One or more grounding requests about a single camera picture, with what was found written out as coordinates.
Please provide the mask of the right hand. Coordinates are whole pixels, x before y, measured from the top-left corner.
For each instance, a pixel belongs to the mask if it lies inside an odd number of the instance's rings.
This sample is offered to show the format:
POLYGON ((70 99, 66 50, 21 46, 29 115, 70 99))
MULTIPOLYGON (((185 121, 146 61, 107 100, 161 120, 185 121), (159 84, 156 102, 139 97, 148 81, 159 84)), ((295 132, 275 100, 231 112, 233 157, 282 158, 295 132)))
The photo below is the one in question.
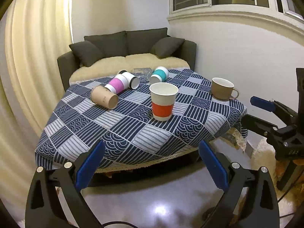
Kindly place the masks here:
POLYGON ((290 179, 299 176, 299 168, 303 166, 303 159, 289 162, 277 162, 276 174, 281 184, 286 184, 290 179))

